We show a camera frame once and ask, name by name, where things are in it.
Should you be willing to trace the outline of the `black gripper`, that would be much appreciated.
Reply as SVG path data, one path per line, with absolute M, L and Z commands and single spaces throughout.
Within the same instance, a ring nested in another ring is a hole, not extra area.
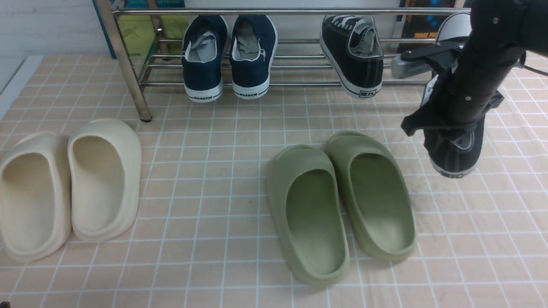
M 504 96 L 496 90 L 488 95 L 475 95 L 462 88 L 454 88 L 454 64 L 463 41 L 441 41 L 410 50 L 401 55 L 406 63 L 423 63 L 433 72 L 431 92 L 425 88 L 423 101 L 417 111 L 404 117 L 401 128 L 407 136 L 416 131 L 436 131 L 445 138 L 459 138 L 475 130 L 492 109 L 498 108 Z

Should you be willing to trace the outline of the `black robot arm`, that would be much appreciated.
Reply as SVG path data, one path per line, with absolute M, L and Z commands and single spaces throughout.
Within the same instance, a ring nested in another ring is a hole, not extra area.
M 462 49 L 449 41 L 403 54 L 438 74 L 426 104 L 403 120 L 405 134 L 444 130 L 457 137 L 474 129 L 517 60 L 526 51 L 547 56 L 547 9 L 545 0 L 476 0 Z

